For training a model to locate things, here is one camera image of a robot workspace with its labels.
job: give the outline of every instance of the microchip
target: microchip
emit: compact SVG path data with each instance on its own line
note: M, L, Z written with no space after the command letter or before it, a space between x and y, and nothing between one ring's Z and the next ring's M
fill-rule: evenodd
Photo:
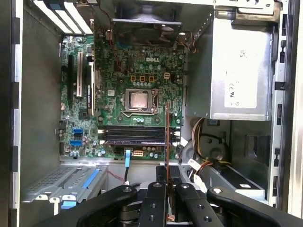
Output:
M86 52L87 52L87 53L92 53L92 48L91 48L91 46L88 46L88 47L87 47Z
M135 82L136 81L136 76L131 76L131 82Z
M115 90L108 90L107 96L115 96Z
M130 108L132 109L147 109L148 93L132 92Z
M79 120L89 120L89 115L86 109L79 110Z

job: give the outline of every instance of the sticker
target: sticker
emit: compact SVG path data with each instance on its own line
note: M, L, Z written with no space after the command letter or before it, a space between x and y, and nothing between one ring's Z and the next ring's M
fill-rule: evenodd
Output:
M196 171L198 171L200 169L200 167L201 167L201 165L199 163L197 163L195 160L193 160L192 158L189 159L189 161L187 162L187 164L189 164Z
M251 188L248 184L240 184L242 188Z
M258 66L256 56L242 50L237 65L226 71L224 106L231 108L256 108L258 91Z
M115 96L115 91L114 90L108 90L107 91L107 96Z

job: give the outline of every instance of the black mounting arm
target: black mounting arm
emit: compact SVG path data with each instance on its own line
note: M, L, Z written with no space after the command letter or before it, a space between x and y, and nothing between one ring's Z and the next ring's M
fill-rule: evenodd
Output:
M303 220L281 210L222 187L207 191L207 200L237 215L246 226L298 227Z

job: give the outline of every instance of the metal bracket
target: metal bracket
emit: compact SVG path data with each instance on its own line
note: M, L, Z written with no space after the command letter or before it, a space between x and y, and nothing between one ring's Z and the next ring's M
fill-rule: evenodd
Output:
M148 0L161 2L187 3L196 5L208 5L214 7L233 7L244 9L259 9L258 14L273 15L274 0Z

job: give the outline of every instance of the black plastic bracket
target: black plastic bracket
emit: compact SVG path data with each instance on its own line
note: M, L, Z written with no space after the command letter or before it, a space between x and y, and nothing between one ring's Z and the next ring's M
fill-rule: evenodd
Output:
M195 227L223 227L218 216L205 198L201 198L190 183L176 186L175 220L192 221Z
M139 227L165 227L167 209L167 187L165 183L153 182L148 185L146 197L141 206Z

